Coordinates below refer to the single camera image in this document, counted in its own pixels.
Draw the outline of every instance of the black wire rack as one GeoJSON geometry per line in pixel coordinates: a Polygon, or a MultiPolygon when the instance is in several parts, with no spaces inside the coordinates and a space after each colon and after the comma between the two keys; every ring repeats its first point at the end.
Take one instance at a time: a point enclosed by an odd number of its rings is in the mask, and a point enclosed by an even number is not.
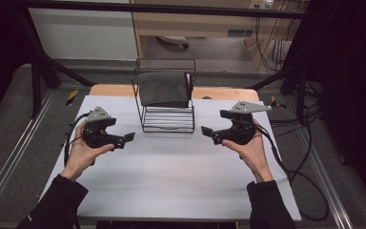
{"type": "Polygon", "coordinates": [[[186,108],[142,106],[140,104],[137,77],[142,73],[184,73],[189,74],[191,80],[195,80],[195,60],[138,58],[136,61],[137,68],[134,69],[135,79],[132,80],[132,88],[142,131],[144,133],[193,133],[195,128],[193,101],[189,99],[186,108]],[[154,65],[153,61],[159,63],[162,63],[162,61],[176,61],[180,62],[180,66],[165,69],[154,65]]]}

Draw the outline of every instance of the white wall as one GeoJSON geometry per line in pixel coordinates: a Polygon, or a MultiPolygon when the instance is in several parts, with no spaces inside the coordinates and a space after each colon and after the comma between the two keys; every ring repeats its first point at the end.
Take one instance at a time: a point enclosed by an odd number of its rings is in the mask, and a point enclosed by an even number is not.
{"type": "MultiPolygon", "coordinates": [[[[129,3],[129,0],[100,2],[129,3]]],[[[135,60],[138,57],[130,12],[30,9],[30,14],[51,58],[135,60]]]]}

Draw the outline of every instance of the person's right hand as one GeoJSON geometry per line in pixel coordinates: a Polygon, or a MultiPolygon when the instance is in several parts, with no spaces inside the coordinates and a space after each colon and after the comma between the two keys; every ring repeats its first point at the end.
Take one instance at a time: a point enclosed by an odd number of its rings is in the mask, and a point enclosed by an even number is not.
{"type": "Polygon", "coordinates": [[[255,131],[254,137],[246,145],[239,145],[227,139],[222,140],[222,145],[239,153],[246,165],[252,170],[258,183],[273,180],[264,152],[263,135],[258,130],[255,131]]]}

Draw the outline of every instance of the white table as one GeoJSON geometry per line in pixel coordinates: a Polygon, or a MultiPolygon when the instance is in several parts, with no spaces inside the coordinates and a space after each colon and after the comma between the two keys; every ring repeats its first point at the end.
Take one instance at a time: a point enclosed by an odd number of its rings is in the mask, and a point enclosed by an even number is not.
{"type": "MultiPolygon", "coordinates": [[[[78,216],[101,220],[248,221],[252,208],[246,185],[254,176],[237,153],[214,145],[200,129],[231,127],[231,121],[220,117],[219,111],[229,110],[235,103],[194,99],[193,134],[155,134],[142,132],[133,97],[86,96],[78,116],[101,106],[117,118],[107,129],[110,135],[135,132],[135,138],[123,150],[100,156],[78,179],[90,190],[78,216]]],[[[254,114],[254,118],[273,136],[265,112],[254,114]]],[[[264,143],[284,203],[293,220],[301,220],[289,182],[275,161],[269,141],[265,139],[264,143]]],[[[62,171],[63,163],[62,151],[45,191],[62,171]]]]}

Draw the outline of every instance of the gray floor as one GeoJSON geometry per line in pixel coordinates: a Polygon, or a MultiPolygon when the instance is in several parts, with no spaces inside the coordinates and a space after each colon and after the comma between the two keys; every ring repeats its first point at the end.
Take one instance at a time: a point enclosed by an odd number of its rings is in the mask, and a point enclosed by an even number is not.
{"type": "MultiPolygon", "coordinates": [[[[182,50],[175,45],[162,44],[160,41],[152,39],[147,57],[182,58],[181,54],[184,53],[185,58],[198,60],[198,68],[201,68],[194,85],[243,88],[253,85],[271,74],[249,68],[249,56],[243,52],[241,43],[237,40],[195,38],[190,42],[187,50],[182,50]],[[225,43],[229,43],[229,45],[224,51],[225,43]],[[214,66],[220,66],[223,70],[216,71],[214,66]]],[[[74,68],[82,76],[99,83],[129,84],[133,77],[131,72],[133,65],[129,63],[123,65],[118,62],[109,65],[108,62],[100,64],[94,61],[89,62],[88,65],[88,62],[83,61],[64,61],[64,63],[74,68]]],[[[69,130],[68,125],[75,119],[84,95],[89,93],[90,88],[77,86],[73,80],[64,75],[61,78],[64,81],[61,89],[45,90],[46,93],[54,93],[52,103],[0,196],[0,222],[17,222],[36,204],[38,200],[36,196],[44,188],[55,160],[58,158],[61,144],[64,143],[66,137],[65,133],[69,130]],[[79,89],[78,95],[71,106],[65,106],[73,88],[79,89]]],[[[288,107],[294,105],[295,94],[281,96],[277,90],[280,83],[280,80],[277,80],[267,88],[260,90],[260,99],[265,104],[270,104],[271,96],[274,95],[277,102],[286,104],[288,107]]],[[[311,105],[315,102],[308,99],[307,103],[311,105]]],[[[30,115],[31,71],[29,68],[21,68],[14,74],[7,95],[0,105],[0,170],[26,129],[30,115]]],[[[278,107],[274,107],[268,116],[271,120],[294,118],[290,109],[278,107]]],[[[274,135],[280,135],[295,127],[293,125],[274,128],[274,135]]],[[[356,171],[352,167],[340,164],[336,145],[324,120],[318,119],[312,124],[312,136],[315,150],[322,159],[326,171],[330,174],[332,183],[354,228],[366,228],[366,189],[356,171]]],[[[289,169],[294,169],[306,152],[301,132],[291,132],[277,136],[275,139],[284,163],[289,169]]],[[[302,172],[317,182],[311,161],[307,162],[302,172]]],[[[322,198],[316,189],[302,177],[295,180],[294,192],[302,212],[316,217],[324,213],[322,198]]],[[[296,224],[298,228],[337,228],[332,214],[323,221],[304,218],[296,224]]]]}

